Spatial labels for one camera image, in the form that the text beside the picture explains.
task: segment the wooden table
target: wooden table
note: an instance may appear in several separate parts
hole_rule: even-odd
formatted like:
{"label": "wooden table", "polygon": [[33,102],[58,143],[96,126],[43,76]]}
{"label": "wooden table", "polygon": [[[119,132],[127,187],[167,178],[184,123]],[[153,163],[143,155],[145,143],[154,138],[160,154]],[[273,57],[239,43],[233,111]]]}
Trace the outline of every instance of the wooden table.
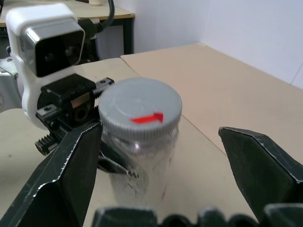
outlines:
{"label": "wooden table", "polygon": [[[66,4],[78,18],[98,18],[103,21],[106,20],[109,15],[109,7],[107,4],[101,6],[91,6],[87,3],[68,0],[68,1],[36,1],[36,0],[5,0],[0,17],[0,27],[5,27],[5,16],[7,12],[15,7],[33,6],[41,4],[54,4],[54,3]],[[132,54],[133,48],[133,20],[134,14],[115,7],[114,22],[111,26],[123,26],[123,42],[124,42],[124,54]]]}
{"label": "wooden table", "polygon": [[268,135],[303,163],[303,90],[203,44],[122,56],[140,76],[182,97],[183,115],[225,153],[218,129]]}
{"label": "wooden table", "polygon": [[[104,77],[119,81],[139,76],[122,59],[83,64],[77,66],[77,73],[94,81]],[[186,97],[183,103],[187,108]],[[179,131],[167,192],[157,210],[159,220],[179,213],[196,222],[197,212],[209,205],[216,206],[227,217],[235,213],[253,216],[235,183],[226,155],[184,117]],[[46,133],[32,125],[22,110],[0,114],[0,217],[43,160],[34,142]],[[98,170],[84,226],[90,227],[97,208],[115,205],[108,174]]]}

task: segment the red marking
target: red marking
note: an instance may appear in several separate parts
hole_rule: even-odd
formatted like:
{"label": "red marking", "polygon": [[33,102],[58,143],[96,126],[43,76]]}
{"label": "red marking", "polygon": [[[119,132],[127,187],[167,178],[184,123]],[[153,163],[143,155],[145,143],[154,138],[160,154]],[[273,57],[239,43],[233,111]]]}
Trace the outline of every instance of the red marking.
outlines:
{"label": "red marking", "polygon": [[151,123],[154,121],[159,121],[162,123],[163,122],[163,113],[157,112],[157,113],[154,113],[153,115],[131,118],[130,120],[136,124],[146,124],[146,123]]}

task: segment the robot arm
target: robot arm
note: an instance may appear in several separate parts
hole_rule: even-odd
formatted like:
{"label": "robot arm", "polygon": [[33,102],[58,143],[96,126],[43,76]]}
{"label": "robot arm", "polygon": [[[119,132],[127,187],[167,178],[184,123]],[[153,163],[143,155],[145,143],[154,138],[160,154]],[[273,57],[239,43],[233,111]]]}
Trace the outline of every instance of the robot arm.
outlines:
{"label": "robot arm", "polygon": [[108,20],[94,24],[79,20],[62,3],[15,8],[6,16],[11,57],[0,61],[0,112],[23,109],[37,127],[42,87],[75,74],[83,44],[111,24],[114,4],[109,0]]}

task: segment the jar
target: jar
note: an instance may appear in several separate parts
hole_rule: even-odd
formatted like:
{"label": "jar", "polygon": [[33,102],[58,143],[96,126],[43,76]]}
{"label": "jar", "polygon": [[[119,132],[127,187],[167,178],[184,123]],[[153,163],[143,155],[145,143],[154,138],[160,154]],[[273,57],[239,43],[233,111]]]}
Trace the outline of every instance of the jar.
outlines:
{"label": "jar", "polygon": [[165,195],[182,102],[167,84],[128,79],[99,99],[102,141],[125,163],[126,174],[110,174],[119,205],[157,207]]}

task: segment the gray screw cap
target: gray screw cap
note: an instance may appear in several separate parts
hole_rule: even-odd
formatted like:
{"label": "gray screw cap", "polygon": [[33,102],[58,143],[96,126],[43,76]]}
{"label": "gray screw cap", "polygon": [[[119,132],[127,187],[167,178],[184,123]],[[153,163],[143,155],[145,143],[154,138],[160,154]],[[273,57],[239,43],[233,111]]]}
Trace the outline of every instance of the gray screw cap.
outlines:
{"label": "gray screw cap", "polygon": [[179,123],[182,102],[170,86],[153,79],[122,80],[99,99],[104,128],[121,139],[142,141],[168,134]]}

